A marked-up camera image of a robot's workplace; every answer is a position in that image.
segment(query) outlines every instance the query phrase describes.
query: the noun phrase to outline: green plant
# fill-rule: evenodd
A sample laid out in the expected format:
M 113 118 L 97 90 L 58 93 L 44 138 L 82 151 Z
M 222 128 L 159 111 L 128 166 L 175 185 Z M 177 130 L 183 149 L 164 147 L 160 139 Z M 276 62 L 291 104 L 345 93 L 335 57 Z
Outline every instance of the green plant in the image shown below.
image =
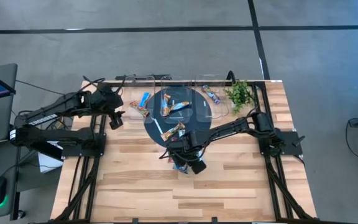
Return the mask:
M 233 109 L 234 114 L 238 114 L 244 105 L 251 105 L 254 102 L 251 92 L 248 90 L 247 81 L 237 80 L 235 84 L 232 85 L 231 90 L 224 90 L 225 94 L 229 99 L 236 104 Z

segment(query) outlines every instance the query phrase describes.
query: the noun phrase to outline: blue wrapper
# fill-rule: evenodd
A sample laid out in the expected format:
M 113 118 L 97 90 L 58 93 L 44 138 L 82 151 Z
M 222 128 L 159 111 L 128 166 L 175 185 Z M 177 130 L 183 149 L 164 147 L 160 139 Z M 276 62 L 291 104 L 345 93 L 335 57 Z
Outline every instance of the blue wrapper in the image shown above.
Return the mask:
M 179 170 L 180 172 L 185 173 L 185 174 L 187 174 L 187 167 L 188 167 L 187 165 L 184 165 L 184 166 L 173 165 L 173 169 Z
M 187 105 L 190 105 L 190 102 L 184 101 L 181 103 L 177 103 L 177 104 L 171 106 L 171 111 L 182 109 Z
M 201 89 L 214 101 L 215 104 L 220 104 L 221 100 L 219 99 L 217 94 L 212 92 L 208 85 L 203 85 Z

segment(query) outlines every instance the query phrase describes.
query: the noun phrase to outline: wooden table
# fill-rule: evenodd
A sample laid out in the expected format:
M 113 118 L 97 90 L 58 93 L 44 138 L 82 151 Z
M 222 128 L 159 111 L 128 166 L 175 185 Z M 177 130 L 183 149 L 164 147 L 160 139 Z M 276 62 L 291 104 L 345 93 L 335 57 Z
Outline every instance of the wooden table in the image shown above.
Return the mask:
M 283 83 L 265 83 L 275 127 L 293 129 Z M 123 92 L 127 105 L 141 99 L 144 90 L 126 87 Z M 131 99 L 127 94 L 139 97 Z M 242 115 L 249 110 L 245 108 Z M 107 145 L 99 165 L 91 222 L 130 222 L 132 218 L 140 222 L 210 222 L 211 217 L 221 222 L 275 220 L 265 162 L 255 138 L 237 134 L 212 142 L 204 155 L 207 169 L 198 175 L 186 175 L 173 170 L 167 160 L 158 159 L 165 149 L 149 138 L 141 120 L 131 116 L 134 114 L 126 113 L 124 125 L 115 131 L 106 125 Z M 212 127 L 239 116 L 229 113 L 215 119 Z M 76 117 L 73 129 L 89 125 L 90 117 Z M 61 214 L 68 203 L 76 161 L 73 157 L 63 164 L 51 218 Z M 303 164 L 293 156 L 282 156 L 282 161 L 289 191 L 315 217 Z M 282 195 L 277 191 L 284 217 Z M 85 195 L 80 217 L 85 214 Z

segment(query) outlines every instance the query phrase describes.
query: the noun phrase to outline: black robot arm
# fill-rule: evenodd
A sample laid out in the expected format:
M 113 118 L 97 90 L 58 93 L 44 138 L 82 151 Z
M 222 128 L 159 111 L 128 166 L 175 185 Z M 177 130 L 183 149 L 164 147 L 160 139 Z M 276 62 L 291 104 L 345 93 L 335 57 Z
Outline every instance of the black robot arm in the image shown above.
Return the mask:
M 102 156 L 106 138 L 102 134 L 94 133 L 91 128 L 77 131 L 41 130 L 36 125 L 65 116 L 106 114 L 111 119 L 111 129 L 117 129 L 123 125 L 121 116 L 124 113 L 116 111 L 116 108 L 123 105 L 118 94 L 120 89 L 121 87 L 112 91 L 108 83 L 99 83 L 94 93 L 82 89 L 67 93 L 51 105 L 19 115 L 15 119 L 15 129 L 10 132 L 10 141 L 15 146 L 26 146 L 58 160 L 66 156 Z
M 194 130 L 184 134 L 179 140 L 167 144 L 167 152 L 177 166 L 189 165 L 195 174 L 206 168 L 201 160 L 206 147 L 212 142 L 234 134 L 247 133 L 258 139 L 266 139 L 272 150 L 279 151 L 284 145 L 281 130 L 274 128 L 265 113 L 251 113 L 216 128 L 200 131 Z
M 67 93 L 51 105 L 18 116 L 15 119 L 15 127 L 36 126 L 62 116 L 82 117 L 106 114 L 111 119 L 111 129 L 117 129 L 122 126 L 121 115 L 124 113 L 115 111 L 124 104 L 118 94 L 120 89 L 121 87 L 112 91 L 108 83 L 99 83 L 94 93 L 90 91 Z

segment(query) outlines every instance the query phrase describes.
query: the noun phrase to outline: concrete floor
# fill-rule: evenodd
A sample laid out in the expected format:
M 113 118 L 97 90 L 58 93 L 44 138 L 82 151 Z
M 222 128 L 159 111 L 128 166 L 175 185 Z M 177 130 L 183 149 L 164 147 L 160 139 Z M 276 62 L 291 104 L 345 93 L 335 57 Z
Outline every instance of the concrete floor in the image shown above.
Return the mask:
M 254 0 L 260 26 L 358 25 L 358 0 Z M 250 26 L 246 0 L 0 0 L 0 29 Z M 358 116 L 358 30 L 262 31 L 271 79 L 283 80 L 322 220 L 358 223 L 358 158 L 345 125 Z M 121 34 L 0 34 L 0 65 L 55 91 L 78 89 L 82 75 L 199 73 L 262 79 L 253 31 Z M 56 96 L 17 84 L 15 112 Z M 358 153 L 358 129 L 349 131 Z M 47 221 L 56 185 L 24 192 L 27 218 Z M 0 223 L 9 222 L 1 217 Z

